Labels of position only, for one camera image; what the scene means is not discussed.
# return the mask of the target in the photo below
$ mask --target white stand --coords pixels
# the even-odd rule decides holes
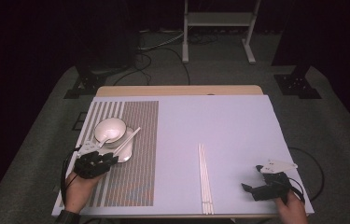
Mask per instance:
[[[190,12],[189,0],[185,0],[184,5],[184,40],[183,40],[183,63],[189,62],[189,26],[248,26],[247,38],[243,39],[245,53],[249,63],[256,63],[253,52],[250,48],[250,39],[253,34],[259,12],[261,0],[256,0],[253,12]]]

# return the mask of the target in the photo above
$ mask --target table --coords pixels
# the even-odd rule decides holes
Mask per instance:
[[[81,212],[84,216],[276,216],[272,201],[254,202],[241,187],[265,185],[255,166],[268,159],[292,162],[269,97],[260,87],[102,87],[77,146],[92,139],[93,127],[108,117],[142,130],[134,138],[131,159],[113,166],[101,180]],[[213,215],[202,209],[199,143],[205,147]],[[287,175],[302,184],[297,170]],[[305,199],[311,214],[307,195]],[[59,194],[52,214],[58,216],[62,209]]]
[[[256,0],[252,12],[189,12],[189,0],[184,4],[184,40],[182,61],[189,62],[189,27],[190,26],[246,26],[247,37],[242,39],[245,53],[249,63],[256,63],[256,59],[250,48],[250,39],[259,13],[261,0]]]

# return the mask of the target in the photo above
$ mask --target white bowl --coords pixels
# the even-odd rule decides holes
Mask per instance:
[[[106,143],[113,143],[119,140],[126,132],[126,124],[122,119],[104,119],[95,127],[95,138],[99,142],[104,141],[107,138],[109,132],[119,131],[119,135],[112,139],[105,141]]]

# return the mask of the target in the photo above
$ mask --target dark background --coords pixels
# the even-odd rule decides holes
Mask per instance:
[[[212,11],[249,10],[254,5],[235,0],[190,2],[191,9]],[[0,0],[0,180],[69,67],[86,56],[108,65],[128,63],[129,54],[120,60],[115,60],[119,52],[107,54],[127,29],[182,29],[182,0],[129,0],[126,9],[123,3]],[[108,24],[105,21],[111,22],[103,29],[99,25]],[[311,65],[329,79],[350,112],[350,0],[262,0],[256,32],[271,30],[284,30],[273,65],[296,64],[310,56]]]

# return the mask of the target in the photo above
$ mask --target gray floor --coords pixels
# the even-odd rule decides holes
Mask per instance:
[[[167,35],[145,35],[145,46],[160,43]],[[312,205],[315,214],[310,223],[350,223],[350,114],[332,91],[319,71],[307,73],[310,84],[322,99],[301,100],[284,96],[273,75],[288,74],[292,66],[272,67],[279,35],[254,35],[251,41],[257,63],[248,64],[239,36],[219,36],[208,45],[189,47],[189,71],[192,85],[247,85],[262,87],[270,96],[283,135],[289,147],[301,148],[321,164],[326,177],[323,192]],[[181,55],[181,45],[166,46]],[[187,85],[185,69],[178,57],[169,50],[148,52],[152,59],[145,73],[150,85]],[[138,67],[148,58],[139,56]],[[112,85],[121,75],[107,79]],[[34,126],[25,138],[19,153],[0,184],[0,223],[52,223],[50,216],[57,197],[62,161],[77,141],[79,132],[72,127],[80,112],[88,110],[92,96],[64,99],[66,91],[76,82],[77,71],[69,68],[52,91]],[[146,85],[145,75],[135,73],[118,85]],[[290,150],[310,197],[319,191],[321,175],[314,161],[305,153]],[[187,221],[160,220],[160,223]],[[236,220],[237,223],[258,223],[259,220]],[[217,220],[213,223],[227,223]],[[266,223],[280,223],[277,219]]]

